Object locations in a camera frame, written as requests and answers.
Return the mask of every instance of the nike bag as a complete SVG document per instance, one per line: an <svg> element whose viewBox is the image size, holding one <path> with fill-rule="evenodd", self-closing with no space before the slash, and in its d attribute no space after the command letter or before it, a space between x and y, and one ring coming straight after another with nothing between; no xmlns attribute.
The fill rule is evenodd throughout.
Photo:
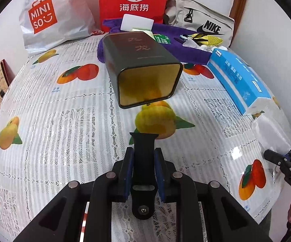
<svg viewBox="0 0 291 242"><path fill-rule="evenodd" d="M19 20L29 56L101 32L85 0L25 0Z"/></svg>
<svg viewBox="0 0 291 242"><path fill-rule="evenodd" d="M225 47L231 44L234 19L195 0L167 0L165 14L169 17L169 25L219 37Z"/></svg>

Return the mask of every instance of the white plastic wrapper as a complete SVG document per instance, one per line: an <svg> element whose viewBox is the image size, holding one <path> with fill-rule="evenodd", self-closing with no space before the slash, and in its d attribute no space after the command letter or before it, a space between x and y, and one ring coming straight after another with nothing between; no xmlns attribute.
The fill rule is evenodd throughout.
<svg viewBox="0 0 291 242"><path fill-rule="evenodd" d="M291 127L282 110L272 102L252 123L262 147L286 155L291 150Z"/></svg>
<svg viewBox="0 0 291 242"><path fill-rule="evenodd" d="M19 20L29 56L101 33L85 0L26 0Z"/></svg>

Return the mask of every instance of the green packet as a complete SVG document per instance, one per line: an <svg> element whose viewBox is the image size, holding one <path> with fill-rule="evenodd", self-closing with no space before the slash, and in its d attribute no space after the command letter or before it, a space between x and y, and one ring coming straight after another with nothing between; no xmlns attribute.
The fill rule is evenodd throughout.
<svg viewBox="0 0 291 242"><path fill-rule="evenodd" d="M158 43L167 43L167 44L171 44L170 43L170 38L166 35L163 34L154 34L154 39L158 42Z"/></svg>

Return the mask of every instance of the purple towel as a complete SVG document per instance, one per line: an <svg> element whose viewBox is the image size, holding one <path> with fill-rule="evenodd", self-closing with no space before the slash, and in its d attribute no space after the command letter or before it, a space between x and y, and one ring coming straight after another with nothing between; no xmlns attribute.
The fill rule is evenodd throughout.
<svg viewBox="0 0 291 242"><path fill-rule="evenodd" d="M110 33L121 32L120 27L122 24L122 18L104 20L103 25L110 28ZM188 29L154 23L152 27L152 33L163 34L170 38L171 44L162 43L162 46L173 54L180 62L192 63L192 64L207 64L212 53L202 50L185 47L174 37L179 37L181 34L194 34L195 31ZM104 63L104 51L103 51L103 39L98 44L97 58L100 62Z"/></svg>

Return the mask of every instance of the dark tin box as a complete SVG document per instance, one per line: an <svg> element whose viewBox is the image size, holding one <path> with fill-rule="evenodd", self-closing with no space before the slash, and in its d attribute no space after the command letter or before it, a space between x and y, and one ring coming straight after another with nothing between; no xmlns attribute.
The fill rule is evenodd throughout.
<svg viewBox="0 0 291 242"><path fill-rule="evenodd" d="M103 38L104 57L119 106L127 109L171 97L183 65L145 32Z"/></svg>

